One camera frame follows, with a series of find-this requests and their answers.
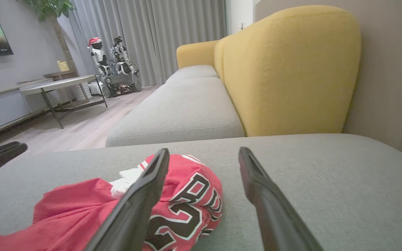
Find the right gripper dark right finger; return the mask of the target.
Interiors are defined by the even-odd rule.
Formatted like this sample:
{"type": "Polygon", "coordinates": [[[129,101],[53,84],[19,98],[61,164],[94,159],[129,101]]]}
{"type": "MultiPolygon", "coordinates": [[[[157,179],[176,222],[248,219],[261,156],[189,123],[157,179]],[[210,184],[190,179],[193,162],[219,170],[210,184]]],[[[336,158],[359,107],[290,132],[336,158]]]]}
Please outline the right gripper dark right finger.
{"type": "Polygon", "coordinates": [[[256,209],[265,251],[323,251],[249,148],[239,149],[239,164],[246,197],[256,209]]]}

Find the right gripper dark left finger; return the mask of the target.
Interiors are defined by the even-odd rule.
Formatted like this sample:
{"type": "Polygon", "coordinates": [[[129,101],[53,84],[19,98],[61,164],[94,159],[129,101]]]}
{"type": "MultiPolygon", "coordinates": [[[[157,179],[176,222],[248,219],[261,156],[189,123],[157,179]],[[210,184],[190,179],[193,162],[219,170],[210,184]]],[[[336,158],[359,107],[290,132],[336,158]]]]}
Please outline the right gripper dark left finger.
{"type": "Polygon", "coordinates": [[[169,168],[168,149],[160,149],[119,200],[84,251],[141,251],[152,208],[162,195],[169,168]]]}

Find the red jersey with black lettering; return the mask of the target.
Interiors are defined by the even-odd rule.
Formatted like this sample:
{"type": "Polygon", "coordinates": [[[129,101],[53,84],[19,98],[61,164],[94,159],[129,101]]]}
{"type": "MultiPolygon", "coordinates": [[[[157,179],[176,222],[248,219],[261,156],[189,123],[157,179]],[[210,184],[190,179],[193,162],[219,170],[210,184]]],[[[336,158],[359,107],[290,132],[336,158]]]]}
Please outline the red jersey with black lettering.
{"type": "Polygon", "coordinates": [[[191,155],[171,154],[142,251],[190,251],[222,219],[222,183],[191,155]]]}

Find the red garment with white panels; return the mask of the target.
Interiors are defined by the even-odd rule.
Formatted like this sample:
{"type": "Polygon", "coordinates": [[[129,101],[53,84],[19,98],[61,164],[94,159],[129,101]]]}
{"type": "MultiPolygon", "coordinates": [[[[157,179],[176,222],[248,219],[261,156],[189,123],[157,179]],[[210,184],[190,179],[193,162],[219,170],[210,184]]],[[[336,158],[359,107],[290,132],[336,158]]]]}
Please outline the red garment with white panels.
{"type": "Polygon", "coordinates": [[[35,205],[32,225],[0,235],[0,251],[83,251],[141,172],[125,170],[130,178],[93,178],[45,193],[35,205]]]}

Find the low grey tv console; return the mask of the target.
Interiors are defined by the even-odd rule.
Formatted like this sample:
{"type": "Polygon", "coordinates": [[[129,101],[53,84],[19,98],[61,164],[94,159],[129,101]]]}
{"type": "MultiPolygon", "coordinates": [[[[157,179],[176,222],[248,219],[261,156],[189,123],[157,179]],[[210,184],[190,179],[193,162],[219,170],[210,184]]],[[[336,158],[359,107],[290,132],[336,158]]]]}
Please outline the low grey tv console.
{"type": "Polygon", "coordinates": [[[25,94],[31,88],[49,84],[51,78],[17,84],[12,89],[0,92],[0,130],[25,121],[49,110],[42,94],[25,94]]]}

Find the large grey sofa chaise cushion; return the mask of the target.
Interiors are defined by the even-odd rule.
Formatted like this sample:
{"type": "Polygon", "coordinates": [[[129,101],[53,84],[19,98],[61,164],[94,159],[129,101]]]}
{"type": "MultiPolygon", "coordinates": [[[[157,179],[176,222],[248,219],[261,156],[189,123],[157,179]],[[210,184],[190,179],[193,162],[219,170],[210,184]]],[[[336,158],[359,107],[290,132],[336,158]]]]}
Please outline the large grey sofa chaise cushion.
{"type": "Polygon", "coordinates": [[[257,157],[324,251],[402,251],[402,152],[345,134],[225,138],[22,154],[0,168],[0,235],[32,224],[44,193],[90,178],[113,181],[158,149],[196,157],[219,177],[225,210],[193,251],[261,251],[255,207],[239,171],[239,148],[257,157]]]}

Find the grey coffee table metal legs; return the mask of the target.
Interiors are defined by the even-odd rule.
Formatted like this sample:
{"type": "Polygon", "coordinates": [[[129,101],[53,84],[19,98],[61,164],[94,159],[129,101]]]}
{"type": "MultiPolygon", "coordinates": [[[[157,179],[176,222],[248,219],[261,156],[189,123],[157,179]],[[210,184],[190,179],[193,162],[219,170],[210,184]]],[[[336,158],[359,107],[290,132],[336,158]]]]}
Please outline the grey coffee table metal legs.
{"type": "Polygon", "coordinates": [[[52,82],[49,82],[46,84],[41,84],[37,87],[28,87],[26,89],[21,90],[20,92],[22,95],[25,95],[25,96],[38,94],[38,93],[41,94],[44,102],[46,103],[47,107],[49,108],[50,113],[53,115],[54,119],[57,121],[60,128],[63,129],[64,126],[62,125],[61,121],[66,116],[68,116],[70,113],[72,113],[74,111],[82,110],[82,109],[100,105],[100,104],[104,104],[106,108],[109,107],[107,104],[106,98],[104,96],[102,96],[102,100],[100,100],[100,101],[89,102],[89,99],[86,95],[86,92],[85,92],[82,84],[85,82],[91,83],[92,81],[96,81],[96,86],[101,91],[102,88],[99,85],[97,76],[96,75],[88,75],[88,76],[82,76],[82,77],[67,78],[67,79],[60,80],[60,81],[52,81],[52,82]],[[59,89],[65,89],[65,88],[68,88],[71,86],[76,86],[76,85],[78,85],[80,87],[81,91],[83,92],[86,102],[75,103],[70,98],[69,99],[69,102],[71,103],[70,108],[55,108],[52,105],[51,101],[49,100],[49,98],[47,96],[48,93],[59,90],[59,89]]]}

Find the wooden side table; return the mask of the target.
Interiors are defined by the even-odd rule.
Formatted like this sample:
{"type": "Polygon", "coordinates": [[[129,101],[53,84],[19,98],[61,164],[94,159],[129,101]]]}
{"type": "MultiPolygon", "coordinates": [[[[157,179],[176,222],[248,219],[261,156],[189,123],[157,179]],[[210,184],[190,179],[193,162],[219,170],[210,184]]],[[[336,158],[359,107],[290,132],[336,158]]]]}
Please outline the wooden side table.
{"type": "MultiPolygon", "coordinates": [[[[60,71],[60,72],[56,72],[56,73],[45,74],[45,75],[43,75],[43,77],[51,78],[53,81],[62,81],[62,80],[68,79],[68,78],[79,77],[79,74],[75,70],[66,70],[66,71],[60,71]]],[[[70,87],[61,88],[57,92],[60,96],[62,103],[66,103],[66,102],[69,102],[70,100],[74,100],[74,95],[72,94],[70,87]]]]}

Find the grey sofa seat cushion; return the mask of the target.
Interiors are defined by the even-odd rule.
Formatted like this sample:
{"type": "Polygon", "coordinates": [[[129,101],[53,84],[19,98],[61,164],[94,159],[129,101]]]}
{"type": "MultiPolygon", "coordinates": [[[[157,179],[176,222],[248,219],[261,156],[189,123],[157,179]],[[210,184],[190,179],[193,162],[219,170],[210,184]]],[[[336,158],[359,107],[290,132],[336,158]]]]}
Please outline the grey sofa seat cushion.
{"type": "Polygon", "coordinates": [[[178,69],[166,80],[165,84],[173,83],[175,81],[181,81],[184,79],[203,78],[203,77],[219,78],[219,75],[214,69],[214,67],[211,65],[195,65],[178,69]]]}
{"type": "Polygon", "coordinates": [[[105,146],[244,136],[244,127],[220,78],[187,78],[156,89],[110,130],[105,146]]]}

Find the white bag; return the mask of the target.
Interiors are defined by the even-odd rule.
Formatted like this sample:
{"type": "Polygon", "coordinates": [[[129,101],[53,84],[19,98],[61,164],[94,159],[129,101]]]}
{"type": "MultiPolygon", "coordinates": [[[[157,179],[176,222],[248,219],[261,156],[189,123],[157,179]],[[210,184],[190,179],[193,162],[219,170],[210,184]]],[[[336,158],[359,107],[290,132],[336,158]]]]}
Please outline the white bag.
{"type": "Polygon", "coordinates": [[[100,82],[88,83],[88,87],[92,96],[105,96],[102,92],[104,85],[100,82]]]}

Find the toy robot with red hat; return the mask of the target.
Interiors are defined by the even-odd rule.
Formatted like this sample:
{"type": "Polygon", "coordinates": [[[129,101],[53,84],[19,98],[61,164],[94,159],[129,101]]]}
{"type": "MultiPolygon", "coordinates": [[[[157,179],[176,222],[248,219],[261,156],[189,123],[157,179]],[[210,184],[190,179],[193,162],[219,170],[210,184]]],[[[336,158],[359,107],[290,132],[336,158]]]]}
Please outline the toy robot with red hat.
{"type": "Polygon", "coordinates": [[[88,41],[88,49],[98,73],[101,77],[110,76],[112,74],[110,65],[107,63],[107,56],[103,50],[103,41],[101,38],[91,38],[88,41]]]}

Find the green potted tree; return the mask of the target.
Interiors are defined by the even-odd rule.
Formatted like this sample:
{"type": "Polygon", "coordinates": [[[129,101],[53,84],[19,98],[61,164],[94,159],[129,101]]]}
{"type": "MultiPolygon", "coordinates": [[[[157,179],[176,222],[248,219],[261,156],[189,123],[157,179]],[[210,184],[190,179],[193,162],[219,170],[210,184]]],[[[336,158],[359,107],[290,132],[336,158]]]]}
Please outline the green potted tree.
{"type": "Polygon", "coordinates": [[[38,17],[40,22],[50,21],[54,27],[55,34],[59,40],[62,52],[66,58],[66,62],[70,70],[76,71],[77,68],[73,57],[70,53],[67,42],[62,31],[58,18],[65,16],[69,18],[70,13],[76,10],[76,7],[72,0],[17,0],[32,7],[32,10],[38,17]]]}

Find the grey toy robot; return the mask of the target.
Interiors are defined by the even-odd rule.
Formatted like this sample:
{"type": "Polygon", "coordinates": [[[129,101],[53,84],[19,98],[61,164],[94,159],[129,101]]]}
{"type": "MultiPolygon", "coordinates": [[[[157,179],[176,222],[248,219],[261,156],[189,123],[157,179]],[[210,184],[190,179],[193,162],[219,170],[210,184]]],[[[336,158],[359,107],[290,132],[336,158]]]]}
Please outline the grey toy robot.
{"type": "Polygon", "coordinates": [[[111,62],[114,66],[116,74],[131,75],[138,77],[139,70],[131,63],[126,46],[121,45],[123,42],[121,36],[113,38],[113,45],[110,49],[111,62]]]}

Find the grey pleated curtain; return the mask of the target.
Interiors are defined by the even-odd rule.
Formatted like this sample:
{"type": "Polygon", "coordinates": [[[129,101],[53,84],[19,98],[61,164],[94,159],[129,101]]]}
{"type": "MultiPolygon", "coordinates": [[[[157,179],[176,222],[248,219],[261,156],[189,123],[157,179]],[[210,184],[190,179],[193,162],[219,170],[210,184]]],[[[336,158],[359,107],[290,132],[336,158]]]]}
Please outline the grey pleated curtain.
{"type": "Polygon", "coordinates": [[[143,87],[163,84],[178,69],[177,48],[214,41],[228,33],[225,0],[71,0],[61,16],[65,41],[80,76],[98,74],[90,51],[99,37],[110,58],[113,37],[121,36],[143,87]]]}

